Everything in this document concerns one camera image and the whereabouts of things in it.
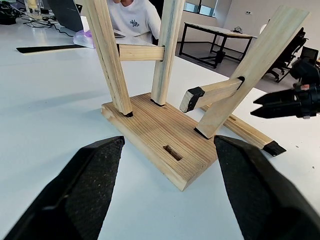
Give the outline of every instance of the table leg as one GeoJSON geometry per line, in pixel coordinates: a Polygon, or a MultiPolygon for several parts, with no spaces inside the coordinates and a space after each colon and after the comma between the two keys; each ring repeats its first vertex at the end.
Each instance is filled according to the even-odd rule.
{"type": "Polygon", "coordinates": [[[186,39],[187,28],[188,28],[188,26],[187,26],[186,24],[184,24],[184,30],[183,30],[183,35],[182,35],[182,40],[181,40],[181,46],[180,46],[179,55],[182,54],[182,51],[183,51],[183,49],[184,49],[184,44],[185,44],[185,39],[186,39]]]}
{"type": "Polygon", "coordinates": [[[251,41],[252,41],[252,38],[249,39],[248,44],[247,44],[246,47],[245,47],[245,50],[244,50],[244,52],[243,52],[243,54],[242,54],[242,57],[241,57],[241,61],[242,61],[242,59],[244,59],[244,57],[246,56],[247,51],[248,51],[248,49],[249,49],[249,46],[250,46],[250,44],[251,44],[251,41]]]}
{"type": "Polygon", "coordinates": [[[214,65],[215,67],[217,67],[218,64],[222,63],[226,53],[224,53],[224,48],[226,45],[226,41],[227,41],[227,36],[223,37],[222,43],[221,43],[221,47],[220,50],[217,51],[216,53],[216,57],[215,57],[215,61],[214,61],[214,65]]]}
{"type": "Polygon", "coordinates": [[[211,53],[211,52],[212,52],[212,50],[214,49],[214,46],[215,46],[216,40],[217,40],[217,34],[215,34],[215,35],[214,35],[214,39],[213,39],[213,42],[212,42],[212,46],[211,46],[211,49],[210,49],[210,53],[211,53]]]}

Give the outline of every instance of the person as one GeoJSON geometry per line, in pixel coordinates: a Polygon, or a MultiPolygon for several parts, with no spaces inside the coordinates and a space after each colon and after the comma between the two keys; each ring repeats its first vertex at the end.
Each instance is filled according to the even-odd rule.
{"type": "Polygon", "coordinates": [[[125,35],[152,43],[160,35],[161,20],[149,0],[107,0],[112,27],[125,35]]]}

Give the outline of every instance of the wooden board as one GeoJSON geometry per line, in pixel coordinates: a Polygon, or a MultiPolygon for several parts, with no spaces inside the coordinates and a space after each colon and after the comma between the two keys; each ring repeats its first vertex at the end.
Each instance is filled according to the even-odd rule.
{"type": "Polygon", "coordinates": [[[106,0],[85,0],[87,20],[113,104],[124,115],[132,107],[106,0]]]}
{"type": "Polygon", "coordinates": [[[151,98],[159,105],[166,104],[171,69],[174,63],[181,17],[185,0],[164,0],[158,46],[164,46],[163,61],[156,61],[151,98]]]}
{"type": "MultiPolygon", "coordinates": [[[[210,105],[201,107],[203,111],[207,111],[210,105]]],[[[281,147],[276,141],[263,134],[237,116],[231,114],[223,123],[225,127],[233,131],[235,134],[243,138],[249,144],[266,151],[273,157],[283,154],[287,150],[281,147]]]]}
{"type": "Polygon", "coordinates": [[[196,133],[192,118],[168,103],[157,106],[150,93],[131,97],[131,103],[133,117],[112,103],[102,105],[102,114],[181,191],[217,159],[213,139],[196,133]]]}
{"type": "Polygon", "coordinates": [[[120,61],[162,61],[164,59],[164,46],[145,45],[117,45],[120,61]]]}
{"type": "Polygon", "coordinates": [[[308,15],[309,12],[305,10],[287,6],[278,8],[230,78],[244,77],[244,83],[233,96],[211,105],[196,126],[199,132],[206,138],[212,138],[215,135],[215,132],[291,42],[308,15]]]}
{"type": "Polygon", "coordinates": [[[241,83],[242,81],[236,78],[189,89],[183,96],[180,110],[187,113],[193,109],[231,97],[236,93],[241,83]]]}

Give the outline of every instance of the rectangular hole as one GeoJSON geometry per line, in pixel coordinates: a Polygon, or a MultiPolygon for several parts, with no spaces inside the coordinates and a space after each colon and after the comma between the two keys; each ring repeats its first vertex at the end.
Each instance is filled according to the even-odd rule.
{"type": "Polygon", "coordinates": [[[174,157],[175,160],[180,161],[182,159],[182,156],[173,150],[169,145],[163,146],[163,149],[166,150],[172,157],[174,157]]]}

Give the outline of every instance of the light wood plank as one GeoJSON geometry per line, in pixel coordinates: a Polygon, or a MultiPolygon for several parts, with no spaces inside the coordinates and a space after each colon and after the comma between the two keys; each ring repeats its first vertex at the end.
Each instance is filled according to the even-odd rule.
{"type": "Polygon", "coordinates": [[[213,139],[197,134],[192,118],[168,103],[157,106],[150,93],[132,97],[131,103],[133,117],[111,103],[102,105],[102,114],[181,191],[217,159],[213,139]]]}
{"type": "Polygon", "coordinates": [[[162,61],[164,46],[118,44],[120,61],[162,61]]]}
{"type": "Polygon", "coordinates": [[[113,104],[124,115],[132,106],[106,0],[85,0],[87,20],[113,104]]]}
{"type": "Polygon", "coordinates": [[[230,78],[244,77],[244,83],[233,96],[213,103],[197,125],[197,130],[207,138],[214,136],[218,128],[222,126],[301,29],[302,23],[308,15],[309,12],[305,10],[287,6],[278,8],[230,78]]]}
{"type": "Polygon", "coordinates": [[[242,81],[236,78],[189,89],[184,94],[180,110],[187,113],[193,109],[231,97],[236,93],[241,83],[242,81]]]}
{"type": "Polygon", "coordinates": [[[171,69],[173,66],[179,28],[185,0],[164,0],[158,46],[164,46],[163,61],[156,61],[151,99],[164,105],[167,99],[171,69]]]}
{"type": "MultiPolygon", "coordinates": [[[[205,105],[201,107],[201,109],[206,112],[209,107],[209,105],[205,105]]],[[[233,114],[227,118],[223,125],[246,140],[249,144],[252,144],[259,149],[263,149],[265,145],[273,141],[272,138],[263,134],[233,114]]]]}

